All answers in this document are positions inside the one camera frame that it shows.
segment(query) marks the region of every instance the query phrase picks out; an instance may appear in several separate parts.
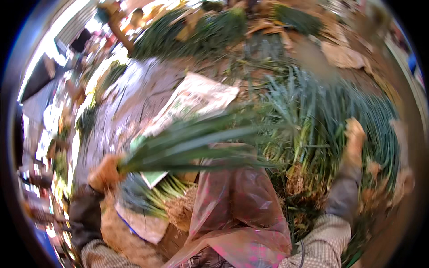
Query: checkered sleeve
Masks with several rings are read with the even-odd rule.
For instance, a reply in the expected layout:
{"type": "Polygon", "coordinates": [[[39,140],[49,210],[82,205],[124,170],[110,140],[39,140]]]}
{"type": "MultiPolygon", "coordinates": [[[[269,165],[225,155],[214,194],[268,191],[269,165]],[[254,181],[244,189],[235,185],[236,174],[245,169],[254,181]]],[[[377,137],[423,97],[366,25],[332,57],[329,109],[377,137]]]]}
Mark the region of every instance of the checkered sleeve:
{"type": "Polygon", "coordinates": [[[351,238],[350,224],[342,218],[325,214],[320,216],[313,231],[298,243],[297,254],[284,259],[279,268],[341,268],[341,253],[351,238]]]}
{"type": "Polygon", "coordinates": [[[82,264],[85,268],[140,268],[100,239],[94,239],[82,249],[82,264]]]}

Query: pink plastic bag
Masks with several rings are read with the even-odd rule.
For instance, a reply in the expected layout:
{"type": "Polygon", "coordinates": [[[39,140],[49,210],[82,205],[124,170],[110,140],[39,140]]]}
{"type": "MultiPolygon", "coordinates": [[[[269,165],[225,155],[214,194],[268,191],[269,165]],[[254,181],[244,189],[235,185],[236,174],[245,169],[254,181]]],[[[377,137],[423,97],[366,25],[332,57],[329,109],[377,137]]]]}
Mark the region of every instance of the pink plastic bag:
{"type": "Polygon", "coordinates": [[[237,268],[277,267],[290,256],[289,228],[264,169],[200,174],[189,237],[164,267],[178,267],[206,247],[237,268]]]}

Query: brown paper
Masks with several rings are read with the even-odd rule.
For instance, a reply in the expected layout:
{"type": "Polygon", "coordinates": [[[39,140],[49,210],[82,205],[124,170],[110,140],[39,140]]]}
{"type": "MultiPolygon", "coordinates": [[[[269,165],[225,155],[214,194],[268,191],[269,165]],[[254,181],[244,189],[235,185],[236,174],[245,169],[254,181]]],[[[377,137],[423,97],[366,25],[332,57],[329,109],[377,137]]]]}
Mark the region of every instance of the brown paper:
{"type": "Polygon", "coordinates": [[[250,38],[252,34],[256,31],[272,27],[275,27],[275,24],[266,19],[261,18],[259,20],[256,20],[253,22],[252,28],[246,33],[246,38],[250,38]]]}
{"type": "Polygon", "coordinates": [[[328,42],[321,42],[320,48],[325,54],[328,62],[332,66],[339,68],[365,68],[365,71],[372,74],[371,65],[366,57],[357,51],[340,45],[333,45],[328,42]]]}

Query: person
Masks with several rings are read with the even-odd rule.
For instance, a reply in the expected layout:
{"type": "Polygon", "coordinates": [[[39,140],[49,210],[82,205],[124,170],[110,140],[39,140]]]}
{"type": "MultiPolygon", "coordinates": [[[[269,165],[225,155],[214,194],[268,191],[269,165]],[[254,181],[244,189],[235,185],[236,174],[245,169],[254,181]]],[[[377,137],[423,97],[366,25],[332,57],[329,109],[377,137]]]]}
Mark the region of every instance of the person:
{"type": "MultiPolygon", "coordinates": [[[[366,137],[362,126],[354,118],[347,121],[345,135],[347,143],[339,171],[335,175],[336,178],[327,196],[323,214],[316,220],[314,229],[302,241],[297,243],[298,250],[296,254],[280,259],[276,263],[277,267],[341,267],[341,253],[351,238],[351,228],[358,209],[362,149],[366,137]]],[[[109,160],[103,160],[100,168],[108,169],[108,164],[109,160]]],[[[86,268],[139,267],[117,254],[103,242],[100,231],[101,210],[99,203],[105,196],[105,189],[111,189],[115,183],[117,181],[90,180],[89,184],[83,184],[78,188],[71,202],[69,216],[72,242],[79,254],[81,254],[83,266],[86,268]]],[[[259,232],[262,233],[264,232],[263,230],[266,230],[266,228],[262,227],[259,232]]],[[[255,248],[255,240],[252,240],[252,238],[244,238],[243,240],[251,244],[252,250],[255,248]]],[[[255,250],[260,250],[260,248],[261,245],[259,244],[255,250]]],[[[224,259],[224,256],[229,255],[223,248],[217,248],[215,251],[209,246],[203,248],[197,254],[193,253],[193,256],[179,265],[169,266],[168,263],[167,266],[180,268],[233,267],[227,260],[228,257],[224,259]]],[[[258,259],[256,256],[251,256],[249,262],[246,263],[246,267],[269,266],[271,265],[267,265],[267,262],[258,259]]]]}
{"type": "Polygon", "coordinates": [[[119,24],[125,18],[125,11],[121,10],[120,3],[114,0],[104,1],[97,5],[96,15],[97,20],[103,24],[108,24],[112,33],[118,41],[122,42],[124,47],[131,53],[134,49],[134,44],[128,40],[125,34],[121,31],[119,24]]]}

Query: plaid shirt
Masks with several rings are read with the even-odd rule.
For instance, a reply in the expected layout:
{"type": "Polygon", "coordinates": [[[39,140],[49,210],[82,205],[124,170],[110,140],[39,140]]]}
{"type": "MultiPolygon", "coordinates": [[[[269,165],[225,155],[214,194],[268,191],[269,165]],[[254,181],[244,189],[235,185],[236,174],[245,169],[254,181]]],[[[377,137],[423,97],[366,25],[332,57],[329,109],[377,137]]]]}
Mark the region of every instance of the plaid shirt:
{"type": "MultiPolygon", "coordinates": [[[[335,215],[322,215],[314,229],[298,243],[297,254],[284,259],[278,268],[340,268],[341,253],[351,238],[350,224],[335,215]]],[[[137,268],[123,256],[110,249],[102,240],[96,239],[82,250],[85,268],[137,268]]],[[[252,267],[266,267],[258,261],[252,267]]],[[[230,268],[232,265],[212,248],[207,247],[177,268],[230,268]]]]}

